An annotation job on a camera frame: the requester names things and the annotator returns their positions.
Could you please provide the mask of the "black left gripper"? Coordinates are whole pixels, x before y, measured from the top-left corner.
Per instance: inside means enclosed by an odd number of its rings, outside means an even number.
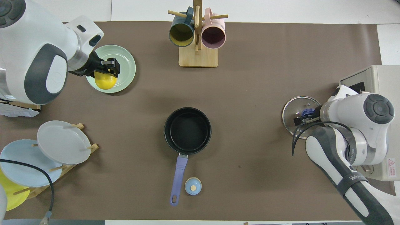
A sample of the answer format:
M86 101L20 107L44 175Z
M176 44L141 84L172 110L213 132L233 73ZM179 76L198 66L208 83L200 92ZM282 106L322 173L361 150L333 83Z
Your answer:
M79 69L77 70L71 70L69 69L69 73L72 73L76 76L90 76L94 78L94 72L100 72L100 73L109 73L111 76L114 76L118 78L120 74L120 70L118 69L120 67L119 62L116 60L116 58L111 57L108 58L107 60L104 60L100 57L98 57L97 53L95 51L92 51L92 53L89 55L88 60L86 63Z

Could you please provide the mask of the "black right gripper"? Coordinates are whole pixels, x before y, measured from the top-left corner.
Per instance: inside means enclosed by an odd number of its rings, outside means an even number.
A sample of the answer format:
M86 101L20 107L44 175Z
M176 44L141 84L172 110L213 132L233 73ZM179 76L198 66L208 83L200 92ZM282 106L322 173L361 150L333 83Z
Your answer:
M308 120L308 119L312 120L312 119L320 118L320 111L321 111L322 106L323 105L321 104L318 107L316 107L314 112L313 112L313 114L310 114L308 116L301 116L301 117L293 118L294 124L295 125L300 125L302 123L305 123L305 121ZM308 125L315 124L315 123L318 123L318 122L321 122L321 120L318 119L316 121L308 122Z

